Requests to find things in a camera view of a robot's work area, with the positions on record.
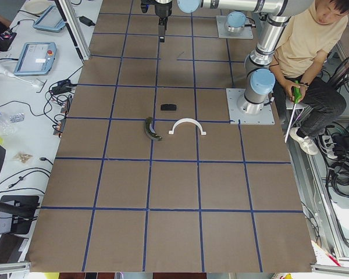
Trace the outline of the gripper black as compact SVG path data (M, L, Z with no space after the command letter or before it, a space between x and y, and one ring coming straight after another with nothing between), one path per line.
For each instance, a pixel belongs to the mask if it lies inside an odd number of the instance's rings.
M168 18L172 14L172 0L154 0L155 14L159 17L159 42L165 42Z

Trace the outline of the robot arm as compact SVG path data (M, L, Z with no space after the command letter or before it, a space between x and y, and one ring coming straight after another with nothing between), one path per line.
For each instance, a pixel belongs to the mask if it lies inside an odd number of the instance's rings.
M289 7L289 1L177 1L177 5L184 13L207 8L268 14L257 45L245 60L247 86L244 95L237 101L241 112L257 115L264 107L265 98L271 93L275 83L268 66L272 62L277 42L289 18L294 14Z
M246 15L242 12L234 11L227 15L225 28L230 33L240 34L244 30Z

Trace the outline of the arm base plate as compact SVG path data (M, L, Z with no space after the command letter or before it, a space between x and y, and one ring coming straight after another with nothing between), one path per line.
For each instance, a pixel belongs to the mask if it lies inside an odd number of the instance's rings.
M252 27L247 26L247 24L249 23L248 20L243 26L233 27L229 24L227 16L217 16L216 23L219 38L235 38L241 40L252 40L254 38L252 34Z
M265 99L260 104L252 104L245 99L244 91L244 88L226 89L230 124L274 125L269 96L265 95Z

